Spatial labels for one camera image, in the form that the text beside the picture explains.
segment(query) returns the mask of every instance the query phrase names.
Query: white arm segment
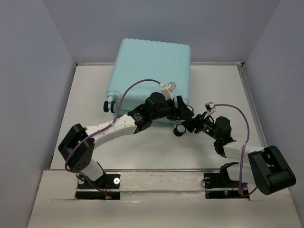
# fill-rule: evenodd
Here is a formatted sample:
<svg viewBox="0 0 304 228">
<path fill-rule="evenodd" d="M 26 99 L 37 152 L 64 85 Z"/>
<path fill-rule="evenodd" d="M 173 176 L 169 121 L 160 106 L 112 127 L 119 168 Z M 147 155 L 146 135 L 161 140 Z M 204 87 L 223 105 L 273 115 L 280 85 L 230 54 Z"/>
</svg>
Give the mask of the white arm segment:
<svg viewBox="0 0 304 228">
<path fill-rule="evenodd" d="M 232 158 L 235 160 L 240 161 L 241 159 L 241 153 L 242 153 L 242 147 L 244 144 L 239 143 L 239 142 L 232 142 L 228 143 L 227 145 L 224 146 L 224 152 L 226 158 Z M 249 159 L 248 159 L 248 154 L 254 151 L 261 151 L 263 150 L 263 147 L 255 147 L 255 146 L 247 146 L 245 147 L 245 154 L 244 154 L 244 163 L 245 164 L 250 164 Z"/>
<path fill-rule="evenodd" d="M 235 164 L 235 165 L 232 165 L 232 166 L 227 168 L 229 178 L 232 181 L 238 181 L 239 180 L 239 166 L 240 166 L 240 164 Z M 254 180 L 253 175 L 252 175 L 251 168 L 247 164 L 243 165 L 242 182 L 256 185 L 255 180 Z"/>
<path fill-rule="evenodd" d="M 86 127 L 87 130 L 85 132 L 87 135 L 90 135 L 107 127 L 110 124 L 112 124 L 112 121 L 103 123 L 101 125 Z M 113 126 L 111 126 L 109 129 L 92 137 L 95 140 L 95 149 L 105 142 L 111 141 L 124 135 L 134 134 L 136 128 L 137 126 L 135 125 L 134 119 L 127 114 L 123 115 L 122 117 L 118 118 Z"/>
<path fill-rule="evenodd" d="M 96 126 L 86 127 L 87 130 L 85 132 L 87 133 L 87 135 L 90 135 L 94 132 L 97 132 L 105 128 L 111 123 L 112 121 Z M 111 126 L 109 129 L 92 137 L 95 140 L 94 149 L 104 144 L 105 142 L 111 141 L 120 136 L 134 134 L 136 128 L 137 126 L 134 123 L 134 119 L 128 116 L 127 114 L 125 114 L 122 117 L 118 118 L 116 122 L 113 124 L 113 126 Z M 91 159 L 89 165 L 86 168 L 84 168 L 81 172 L 92 181 L 97 180 L 104 174 L 103 169 L 96 161 L 94 161 L 94 159 Z"/>
</svg>

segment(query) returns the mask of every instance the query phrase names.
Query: white wall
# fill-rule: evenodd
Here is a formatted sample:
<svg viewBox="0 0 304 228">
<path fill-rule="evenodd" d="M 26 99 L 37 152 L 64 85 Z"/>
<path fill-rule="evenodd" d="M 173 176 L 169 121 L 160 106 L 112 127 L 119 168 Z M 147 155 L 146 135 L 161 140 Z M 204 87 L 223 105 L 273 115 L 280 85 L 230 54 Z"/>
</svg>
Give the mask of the white wall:
<svg viewBox="0 0 304 228">
<path fill-rule="evenodd" d="M 196 62 L 244 62 L 280 2 L 43 1 L 77 63 L 114 62 L 124 38 L 189 44 Z"/>
<path fill-rule="evenodd" d="M 0 1 L 1 228 L 27 227 L 74 70 L 41 0 Z"/>
<path fill-rule="evenodd" d="M 304 225 L 304 1 L 282 0 L 245 63 L 268 144 L 277 145 L 297 184 L 292 197 Z"/>
</svg>

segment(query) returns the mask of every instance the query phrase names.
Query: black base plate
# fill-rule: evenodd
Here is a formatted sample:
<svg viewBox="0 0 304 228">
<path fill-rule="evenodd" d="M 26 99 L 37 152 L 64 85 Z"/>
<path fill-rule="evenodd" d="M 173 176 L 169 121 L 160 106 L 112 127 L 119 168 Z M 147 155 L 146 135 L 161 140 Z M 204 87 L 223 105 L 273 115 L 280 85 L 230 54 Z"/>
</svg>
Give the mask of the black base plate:
<svg viewBox="0 0 304 228">
<path fill-rule="evenodd" d="M 107 200 L 120 200 L 120 182 L 118 184 L 114 183 L 114 179 L 118 178 L 120 180 L 120 173 L 106 173 L 106 178 L 102 177 L 92 184 L 94 187 L 101 190 L 106 189 L 106 184 L 108 183 L 107 195 L 110 197 Z M 80 184 L 78 182 L 75 197 L 80 200 L 105 200 L 105 193 L 99 192 L 92 188 L 92 186 L 87 182 Z"/>
<path fill-rule="evenodd" d="M 243 191 L 243 195 L 248 195 L 248 190 Z M 206 199 L 249 199 L 249 196 L 243 197 L 238 190 L 208 191 L 205 194 Z"/>
</svg>

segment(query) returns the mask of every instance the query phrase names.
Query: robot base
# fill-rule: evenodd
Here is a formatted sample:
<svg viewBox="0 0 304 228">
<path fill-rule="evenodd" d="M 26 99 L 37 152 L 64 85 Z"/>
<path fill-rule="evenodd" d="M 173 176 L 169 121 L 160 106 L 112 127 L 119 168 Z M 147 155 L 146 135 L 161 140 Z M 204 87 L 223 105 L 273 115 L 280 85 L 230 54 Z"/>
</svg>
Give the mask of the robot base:
<svg viewBox="0 0 304 228">
<path fill-rule="evenodd" d="M 100 192 L 85 180 L 78 180 L 75 198 L 80 200 L 120 200 L 120 173 L 106 173 L 106 178 L 101 177 L 92 182 L 94 187 L 107 192 L 107 197 L 104 192 Z"/>
<path fill-rule="evenodd" d="M 239 194 L 238 183 L 236 181 L 227 181 L 223 179 L 223 175 L 220 173 L 204 173 L 202 185 L 203 182 L 203 187 L 206 189 L 206 199 L 249 199 L 249 196 L 246 196 L 248 194 L 247 189 L 243 191 L 243 194 Z"/>
</svg>

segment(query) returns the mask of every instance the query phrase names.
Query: black mounting bracket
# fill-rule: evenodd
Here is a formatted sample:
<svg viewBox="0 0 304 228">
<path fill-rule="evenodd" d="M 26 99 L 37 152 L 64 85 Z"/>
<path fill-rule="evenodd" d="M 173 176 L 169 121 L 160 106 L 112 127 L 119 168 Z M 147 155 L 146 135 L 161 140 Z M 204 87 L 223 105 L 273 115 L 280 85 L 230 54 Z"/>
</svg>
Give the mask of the black mounting bracket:
<svg viewBox="0 0 304 228">
<path fill-rule="evenodd" d="M 82 175 L 79 175 L 75 197 L 80 200 L 120 200 L 120 173 L 107 172 L 105 176 L 92 181 L 94 187 L 106 191 L 106 193 L 94 189 Z"/>
<path fill-rule="evenodd" d="M 229 178 L 227 168 L 238 164 L 238 162 L 231 162 L 220 167 L 219 172 L 204 173 L 204 182 L 206 189 L 224 189 L 224 188 L 238 188 L 238 183 Z"/>
</svg>

